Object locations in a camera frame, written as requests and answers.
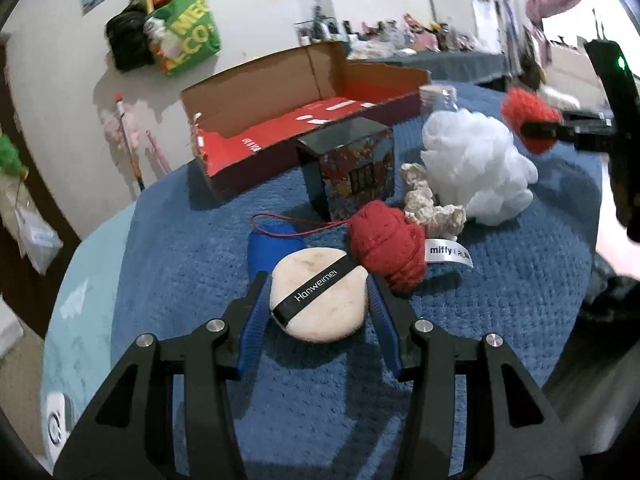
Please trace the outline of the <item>red fluffy pompom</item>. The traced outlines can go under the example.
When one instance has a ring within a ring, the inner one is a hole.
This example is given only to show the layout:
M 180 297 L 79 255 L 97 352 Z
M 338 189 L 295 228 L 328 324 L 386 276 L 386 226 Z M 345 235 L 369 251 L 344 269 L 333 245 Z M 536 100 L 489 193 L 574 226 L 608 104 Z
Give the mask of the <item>red fluffy pompom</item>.
M 506 92 L 501 104 L 501 114 L 508 126 L 522 141 L 529 153 L 541 155 L 553 148 L 556 140 L 550 136 L 524 133 L 525 124 L 557 125 L 562 124 L 562 114 L 545 103 L 536 93 L 523 88 L 512 87 Z

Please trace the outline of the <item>white mesh bath pouf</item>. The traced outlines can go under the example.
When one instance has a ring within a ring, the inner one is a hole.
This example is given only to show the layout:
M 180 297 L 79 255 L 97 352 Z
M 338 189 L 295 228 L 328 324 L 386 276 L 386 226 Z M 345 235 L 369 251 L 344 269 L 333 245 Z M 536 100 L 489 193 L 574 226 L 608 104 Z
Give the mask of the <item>white mesh bath pouf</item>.
M 461 206 L 484 226 L 512 220 L 534 200 L 534 163 L 500 120 L 469 110 L 439 110 L 422 129 L 421 160 L 439 203 Z

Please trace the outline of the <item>round beige powder puff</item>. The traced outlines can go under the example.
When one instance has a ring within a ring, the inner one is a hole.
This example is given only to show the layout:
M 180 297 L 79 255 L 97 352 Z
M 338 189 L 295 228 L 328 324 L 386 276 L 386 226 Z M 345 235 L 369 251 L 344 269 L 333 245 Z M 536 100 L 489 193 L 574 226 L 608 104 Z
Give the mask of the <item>round beige powder puff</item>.
M 284 257 L 271 273 L 271 316 L 295 339 L 328 344 L 363 326 L 369 272 L 344 250 L 311 247 Z

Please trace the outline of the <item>cream plush miffy toy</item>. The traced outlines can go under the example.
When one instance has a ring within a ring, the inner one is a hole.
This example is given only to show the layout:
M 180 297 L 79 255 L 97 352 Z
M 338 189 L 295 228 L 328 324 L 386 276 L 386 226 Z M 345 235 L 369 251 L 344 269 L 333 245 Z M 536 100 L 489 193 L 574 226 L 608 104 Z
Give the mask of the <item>cream plush miffy toy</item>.
M 458 242 L 466 223 L 464 208 L 436 204 L 423 166 L 402 164 L 399 173 L 405 185 L 405 218 L 425 234 L 425 262 L 457 263 L 473 269 L 469 251 Z

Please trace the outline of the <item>red knitted yarn ball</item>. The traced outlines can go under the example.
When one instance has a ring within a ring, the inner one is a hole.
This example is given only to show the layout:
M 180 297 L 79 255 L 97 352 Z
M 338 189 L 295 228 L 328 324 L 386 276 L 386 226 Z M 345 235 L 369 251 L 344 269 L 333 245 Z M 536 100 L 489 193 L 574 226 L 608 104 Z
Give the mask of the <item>red knitted yarn ball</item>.
M 308 224 L 310 230 L 292 234 L 267 231 L 259 218 Z M 393 292 L 407 295 L 424 280 L 426 274 L 426 235 L 422 226 L 410 222 L 404 212 L 382 200 L 372 200 L 345 220 L 311 221 L 261 211 L 250 216 L 250 225 L 271 237 L 309 236 L 346 226 L 349 253 L 370 273 L 380 274 Z

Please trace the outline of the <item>blue sponge block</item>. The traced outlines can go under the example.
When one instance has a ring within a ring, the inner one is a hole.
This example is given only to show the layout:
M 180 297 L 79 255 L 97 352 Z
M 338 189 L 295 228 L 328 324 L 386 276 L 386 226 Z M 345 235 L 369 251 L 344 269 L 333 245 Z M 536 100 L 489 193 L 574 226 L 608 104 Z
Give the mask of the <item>blue sponge block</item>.
M 291 223 L 266 226 L 264 231 L 254 229 L 248 236 L 247 272 L 250 282 L 259 272 L 270 273 L 284 257 L 306 248 L 305 241 L 297 235 Z

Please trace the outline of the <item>light blue mat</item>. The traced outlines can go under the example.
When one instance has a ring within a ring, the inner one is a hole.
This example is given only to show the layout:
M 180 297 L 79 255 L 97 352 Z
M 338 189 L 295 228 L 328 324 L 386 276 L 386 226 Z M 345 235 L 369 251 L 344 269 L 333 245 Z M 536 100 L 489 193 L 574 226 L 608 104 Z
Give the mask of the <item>light blue mat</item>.
M 64 275 L 44 338 L 40 392 L 44 448 L 47 395 L 66 394 L 77 422 L 112 369 L 115 302 L 134 208 L 131 204 L 119 211 L 83 240 Z

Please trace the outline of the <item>clear jar with gold beads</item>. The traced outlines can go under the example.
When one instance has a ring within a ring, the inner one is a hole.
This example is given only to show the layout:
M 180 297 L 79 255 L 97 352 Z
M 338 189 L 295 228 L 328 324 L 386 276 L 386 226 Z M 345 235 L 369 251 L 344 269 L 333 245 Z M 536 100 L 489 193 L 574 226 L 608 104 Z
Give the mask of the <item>clear jar with gold beads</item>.
M 419 88 L 421 118 L 424 122 L 434 112 L 456 112 L 457 89 L 448 84 L 424 84 Z

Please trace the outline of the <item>white device on mat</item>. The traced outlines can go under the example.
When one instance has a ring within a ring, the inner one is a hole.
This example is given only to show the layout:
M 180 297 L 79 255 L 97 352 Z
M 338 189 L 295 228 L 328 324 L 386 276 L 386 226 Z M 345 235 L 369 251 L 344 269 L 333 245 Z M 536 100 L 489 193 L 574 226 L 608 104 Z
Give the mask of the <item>white device on mat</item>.
M 75 425 L 73 404 L 66 394 L 53 391 L 47 395 L 44 419 L 47 456 L 54 465 Z

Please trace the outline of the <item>blue knitted blanket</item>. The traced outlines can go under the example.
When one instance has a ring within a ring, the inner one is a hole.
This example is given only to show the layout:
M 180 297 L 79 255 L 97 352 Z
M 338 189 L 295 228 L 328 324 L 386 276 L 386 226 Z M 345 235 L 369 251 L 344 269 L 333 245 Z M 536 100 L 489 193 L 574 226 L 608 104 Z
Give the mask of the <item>blue knitted blanket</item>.
M 565 145 L 534 158 L 532 203 L 498 226 L 469 223 L 470 266 L 420 275 L 413 309 L 449 333 L 506 338 L 543 384 L 559 361 L 590 277 L 601 203 L 597 156 Z M 218 204 L 196 162 L 139 198 L 115 300 L 111 357 L 137 336 L 169 339 L 222 315 L 266 272 L 266 296 L 302 310 L 250 333 L 230 386 L 234 428 L 252 479 L 387 479 L 411 387 L 383 362 L 367 317 L 367 271 L 341 265 L 344 228 L 308 240 L 255 233 L 258 210 L 309 216 L 303 174 L 288 170 Z

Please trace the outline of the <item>plastic bag on door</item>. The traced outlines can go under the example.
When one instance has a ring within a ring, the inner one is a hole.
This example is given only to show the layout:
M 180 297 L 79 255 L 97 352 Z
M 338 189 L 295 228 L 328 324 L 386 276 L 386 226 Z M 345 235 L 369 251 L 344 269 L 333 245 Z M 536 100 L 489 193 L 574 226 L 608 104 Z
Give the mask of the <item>plastic bag on door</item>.
M 35 271 L 44 275 L 56 258 L 64 243 L 58 233 L 38 212 L 32 212 L 23 206 L 15 208 L 18 237 Z

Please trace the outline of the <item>black patterned gift box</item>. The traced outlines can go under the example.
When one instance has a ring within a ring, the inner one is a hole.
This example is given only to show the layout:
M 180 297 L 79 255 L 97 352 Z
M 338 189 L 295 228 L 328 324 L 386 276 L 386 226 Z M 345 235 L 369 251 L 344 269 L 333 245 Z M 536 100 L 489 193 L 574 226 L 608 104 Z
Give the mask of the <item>black patterned gift box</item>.
M 296 140 L 311 208 L 325 222 L 351 217 L 395 188 L 393 128 L 374 120 L 345 119 Z

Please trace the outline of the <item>orange tipped stick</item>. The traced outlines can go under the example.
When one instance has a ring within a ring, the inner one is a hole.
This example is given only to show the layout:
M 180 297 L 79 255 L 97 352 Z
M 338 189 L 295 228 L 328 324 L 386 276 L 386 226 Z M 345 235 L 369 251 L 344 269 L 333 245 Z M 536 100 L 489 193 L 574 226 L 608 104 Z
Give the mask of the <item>orange tipped stick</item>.
M 134 178 L 137 181 L 139 190 L 143 192 L 145 190 L 145 185 L 142 177 L 142 171 L 139 166 L 138 155 L 134 152 L 134 148 L 129 139 L 127 122 L 126 122 L 126 110 L 124 105 L 124 100 L 122 99 L 122 95 L 117 93 L 115 96 L 115 104 L 117 110 L 117 116 L 119 121 L 120 130 L 122 130 L 122 142 L 124 142 L 127 156 L 129 158 L 130 166 L 132 173 L 134 174 Z

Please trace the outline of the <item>green tote bag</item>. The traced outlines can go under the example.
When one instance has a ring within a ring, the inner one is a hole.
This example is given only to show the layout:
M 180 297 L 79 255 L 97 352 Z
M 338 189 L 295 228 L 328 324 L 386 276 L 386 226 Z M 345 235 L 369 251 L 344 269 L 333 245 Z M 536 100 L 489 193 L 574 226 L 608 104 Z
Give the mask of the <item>green tote bag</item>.
M 166 76 L 177 76 L 217 55 L 218 28 L 207 0 L 171 0 L 146 19 L 143 31 Z

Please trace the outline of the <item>black bag on wall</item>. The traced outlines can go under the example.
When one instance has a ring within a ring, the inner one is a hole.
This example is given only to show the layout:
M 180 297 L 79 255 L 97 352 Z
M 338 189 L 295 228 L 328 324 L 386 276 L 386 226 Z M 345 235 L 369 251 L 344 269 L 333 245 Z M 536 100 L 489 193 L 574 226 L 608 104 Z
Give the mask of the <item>black bag on wall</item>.
M 144 32 L 147 16 L 142 0 L 129 0 L 126 8 L 105 25 L 114 65 L 121 73 L 154 64 Z

